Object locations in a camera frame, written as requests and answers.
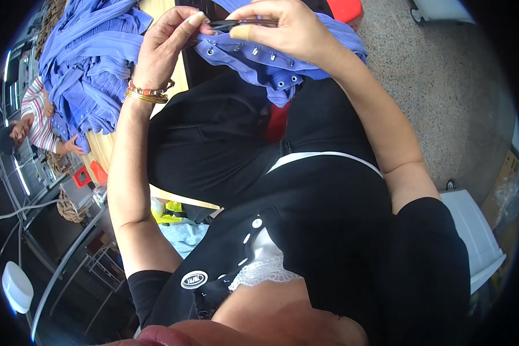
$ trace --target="black pants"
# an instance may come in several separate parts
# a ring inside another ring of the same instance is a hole
[[[338,84],[304,77],[301,87],[280,143],[260,137],[265,89],[236,72],[175,95],[150,122],[149,183],[228,207],[291,152],[338,151],[377,167],[358,115]]]

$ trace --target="concrete floor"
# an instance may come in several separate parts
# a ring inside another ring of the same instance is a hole
[[[417,25],[409,0],[361,3],[367,65],[412,122],[437,188],[455,178],[481,205],[515,123],[493,48],[475,25]]]

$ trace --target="blue ribbed fabric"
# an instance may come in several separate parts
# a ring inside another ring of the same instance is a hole
[[[250,0],[213,1],[228,12],[250,3]],[[340,43],[366,62],[367,50],[350,26],[323,13],[316,14]],[[294,96],[296,85],[303,81],[301,75],[313,79],[330,77],[325,71],[306,61],[259,43],[232,39],[228,33],[216,36],[199,34],[198,42],[195,49],[208,63],[227,65],[248,83],[265,87],[267,97],[278,107],[283,107]]]
[[[137,0],[71,0],[48,36],[39,73],[56,106],[51,120],[64,141],[90,152],[86,133],[113,132],[141,35],[152,17]]]

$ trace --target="yellow plastic bag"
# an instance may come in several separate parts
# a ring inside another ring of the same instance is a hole
[[[183,218],[175,217],[173,215],[164,215],[166,209],[181,213],[183,211],[183,206],[179,202],[170,200],[167,204],[163,204],[156,198],[152,198],[151,202],[152,216],[158,224],[171,224],[181,222],[183,220]]]

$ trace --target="black shirt sleeve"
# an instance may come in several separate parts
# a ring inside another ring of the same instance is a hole
[[[159,294],[171,275],[165,271],[143,270],[133,273],[127,278],[141,328],[146,325]]]
[[[396,215],[386,270],[390,344],[458,344],[469,309],[469,256],[448,208],[420,198]]]

